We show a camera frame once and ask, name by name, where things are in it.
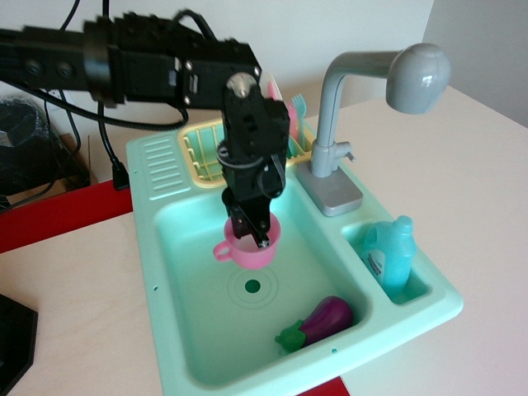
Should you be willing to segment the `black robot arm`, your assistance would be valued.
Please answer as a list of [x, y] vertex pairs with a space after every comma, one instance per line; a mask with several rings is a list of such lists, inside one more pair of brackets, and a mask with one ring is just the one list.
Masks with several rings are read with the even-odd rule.
[[181, 113], [220, 111], [222, 200], [237, 238], [271, 243], [271, 201], [285, 188], [290, 118], [265, 97], [249, 45], [219, 40], [190, 10], [172, 19], [128, 13], [87, 21], [79, 32], [27, 26], [1, 32], [1, 79], [48, 99], [52, 89], [88, 92], [107, 107], [165, 103]]

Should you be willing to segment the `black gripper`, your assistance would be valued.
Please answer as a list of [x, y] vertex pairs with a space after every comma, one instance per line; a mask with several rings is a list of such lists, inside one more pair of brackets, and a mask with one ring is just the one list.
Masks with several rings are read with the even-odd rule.
[[274, 153], [257, 159], [229, 155], [225, 142], [217, 148], [217, 159], [227, 183], [222, 201], [231, 219], [233, 235], [251, 235], [257, 248], [268, 248], [270, 204], [285, 189], [285, 156]]

